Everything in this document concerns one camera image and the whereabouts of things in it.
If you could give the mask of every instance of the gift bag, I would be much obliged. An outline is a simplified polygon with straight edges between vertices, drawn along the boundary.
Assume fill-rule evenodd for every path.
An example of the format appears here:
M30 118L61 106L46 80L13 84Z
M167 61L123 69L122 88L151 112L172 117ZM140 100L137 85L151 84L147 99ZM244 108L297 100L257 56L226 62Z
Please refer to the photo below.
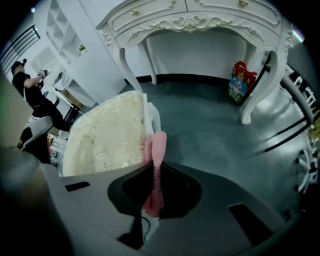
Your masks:
M239 103L248 93L256 81L256 72L249 72L246 64L237 62L232 71L232 76L228 86L228 94Z

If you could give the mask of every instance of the cardboard box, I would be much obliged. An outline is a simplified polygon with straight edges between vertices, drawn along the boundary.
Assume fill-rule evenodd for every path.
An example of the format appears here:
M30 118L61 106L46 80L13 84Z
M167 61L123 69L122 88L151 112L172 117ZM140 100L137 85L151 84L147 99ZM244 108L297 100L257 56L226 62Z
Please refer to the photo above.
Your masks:
M66 89L63 89L61 94L65 97L65 99L70 102L71 104L75 105L78 109L82 110L84 105L79 102L75 97L73 97Z

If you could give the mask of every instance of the black baseboard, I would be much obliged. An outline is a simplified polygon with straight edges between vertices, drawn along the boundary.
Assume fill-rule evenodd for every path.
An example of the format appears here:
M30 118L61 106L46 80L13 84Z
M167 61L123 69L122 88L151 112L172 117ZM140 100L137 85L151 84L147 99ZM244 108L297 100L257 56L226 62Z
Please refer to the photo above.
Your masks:
M228 79L200 75L200 74L157 74L157 83L174 82L174 83L192 83L192 84L203 84L210 86L218 86L227 88L229 84ZM152 81L151 75L137 76L136 79L139 83L148 83Z

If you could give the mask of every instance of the gray floor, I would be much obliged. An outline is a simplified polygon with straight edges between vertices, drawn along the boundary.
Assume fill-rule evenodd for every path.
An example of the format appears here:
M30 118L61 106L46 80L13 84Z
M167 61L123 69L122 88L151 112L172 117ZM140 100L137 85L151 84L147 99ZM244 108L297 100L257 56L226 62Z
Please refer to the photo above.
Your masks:
M159 110L167 133L165 160L226 177L280 214L298 207L294 191L301 174L294 160L308 149L306 133L268 152L299 129L274 137L300 119L285 90L276 89L252 112L250 125L240 123L241 109L220 87L188 83L141 84ZM127 85L122 92L132 90Z

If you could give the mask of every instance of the cream fabric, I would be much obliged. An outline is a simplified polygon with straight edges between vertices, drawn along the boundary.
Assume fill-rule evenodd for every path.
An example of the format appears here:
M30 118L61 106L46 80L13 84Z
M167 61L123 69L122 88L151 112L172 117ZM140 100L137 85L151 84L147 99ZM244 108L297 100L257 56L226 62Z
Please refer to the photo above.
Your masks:
M73 125L65 149L63 175L99 173L141 163L144 103L137 90L113 97Z

